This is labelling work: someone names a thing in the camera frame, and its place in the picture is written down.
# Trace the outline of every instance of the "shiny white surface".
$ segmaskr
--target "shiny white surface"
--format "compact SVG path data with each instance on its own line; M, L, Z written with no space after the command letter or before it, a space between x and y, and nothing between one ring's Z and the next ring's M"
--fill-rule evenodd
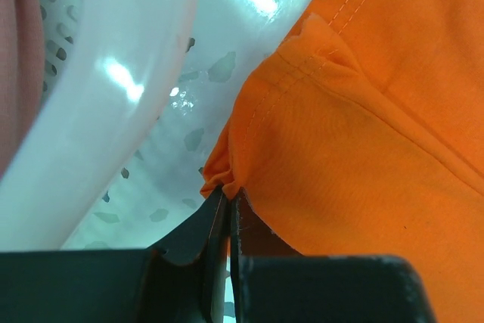
M272 53L310 0L198 0L182 75L169 106L66 248L146 247L202 203L198 169L244 80Z
M196 0L84 0L69 66L0 184L0 250L62 247L155 123Z

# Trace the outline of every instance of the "garment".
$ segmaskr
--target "garment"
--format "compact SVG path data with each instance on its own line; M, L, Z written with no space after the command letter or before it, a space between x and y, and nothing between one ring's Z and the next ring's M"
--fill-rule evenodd
M484 319L484 0L312 0L203 169L306 255L394 254Z
M0 0L0 178L39 109L43 70L39 0Z

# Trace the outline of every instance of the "white plastic rim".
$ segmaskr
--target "white plastic rim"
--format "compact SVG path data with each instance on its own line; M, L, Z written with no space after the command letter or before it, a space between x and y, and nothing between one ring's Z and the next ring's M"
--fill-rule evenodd
M196 2L83 0L73 56L0 182L0 251L62 247L161 114Z

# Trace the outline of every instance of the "pink fabric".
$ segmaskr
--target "pink fabric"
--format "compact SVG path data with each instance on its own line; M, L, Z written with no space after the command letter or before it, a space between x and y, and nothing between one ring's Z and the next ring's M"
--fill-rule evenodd
M39 109L41 17L39 0L0 0L0 178Z

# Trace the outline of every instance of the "orange cloth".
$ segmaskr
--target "orange cloth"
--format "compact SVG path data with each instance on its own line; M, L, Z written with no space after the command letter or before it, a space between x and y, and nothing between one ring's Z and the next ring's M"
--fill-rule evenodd
M484 321L484 0L313 0L206 167L287 243L391 253L441 323Z

